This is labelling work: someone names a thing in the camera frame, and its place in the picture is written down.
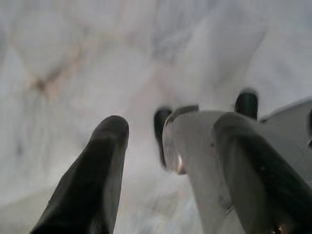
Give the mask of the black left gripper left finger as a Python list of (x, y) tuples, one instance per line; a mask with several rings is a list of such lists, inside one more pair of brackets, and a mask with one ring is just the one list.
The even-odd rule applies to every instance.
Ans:
[(120, 201), (129, 125), (104, 119), (65, 172), (33, 234), (111, 234)]

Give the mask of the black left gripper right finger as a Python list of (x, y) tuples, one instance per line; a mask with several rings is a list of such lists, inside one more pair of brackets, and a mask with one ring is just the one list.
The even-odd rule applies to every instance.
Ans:
[(234, 113), (222, 115), (213, 133), (245, 233), (311, 233), (311, 148)]

